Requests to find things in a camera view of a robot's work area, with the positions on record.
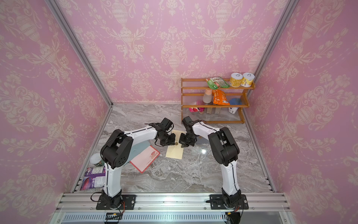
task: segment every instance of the red-bordered card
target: red-bordered card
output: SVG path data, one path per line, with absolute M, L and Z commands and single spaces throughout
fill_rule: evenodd
M 160 152 L 153 148 L 153 146 L 148 146 L 145 150 L 139 153 L 134 157 L 130 163 L 137 168 L 140 173 L 144 171 L 152 164 L 152 162 L 160 155 Z

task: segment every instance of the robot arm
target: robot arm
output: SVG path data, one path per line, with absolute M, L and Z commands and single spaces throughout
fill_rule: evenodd
M 116 209 L 122 202 L 121 173 L 122 166 L 129 157 L 132 146 L 146 140 L 160 140 L 161 146 L 175 144 L 175 134 L 170 134 L 173 123 L 164 118 L 161 123 L 151 123 L 144 128 L 123 132 L 115 130 L 101 149 L 101 156 L 105 162 L 106 184 L 102 190 L 103 198 Z
M 227 207 L 235 207 L 241 199 L 236 175 L 236 161 L 240 150 L 231 132 L 227 127 L 214 128 L 200 120 L 192 121 L 190 117 L 185 117 L 182 123 L 187 131 L 180 135 L 179 143 L 182 147 L 194 146 L 197 136 L 209 140 L 213 156 L 221 167 L 223 201 Z

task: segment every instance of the yellow can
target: yellow can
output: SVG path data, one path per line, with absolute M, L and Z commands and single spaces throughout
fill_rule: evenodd
M 231 77 L 230 77 L 230 82 L 229 85 L 232 87 L 239 87 L 241 84 L 241 80 L 242 80 L 242 74 L 240 73 L 232 73 Z
M 255 78 L 255 76 L 251 73 L 245 72 L 243 75 L 242 81 L 241 81 L 241 86 L 243 87 L 250 87 L 253 79 Z

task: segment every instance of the green snack bag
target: green snack bag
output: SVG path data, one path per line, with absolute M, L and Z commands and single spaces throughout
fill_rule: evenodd
M 218 88 L 229 88 L 229 84 L 227 84 L 222 77 L 214 77 L 214 78 L 207 78 L 206 82 L 208 83 L 208 86 L 216 90 Z

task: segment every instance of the white bottle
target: white bottle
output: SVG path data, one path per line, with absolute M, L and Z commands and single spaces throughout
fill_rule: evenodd
M 206 89 L 204 96 L 203 96 L 203 102 L 208 104 L 211 102 L 211 98 L 212 98 L 212 94 L 213 94 L 213 90 L 212 89 Z

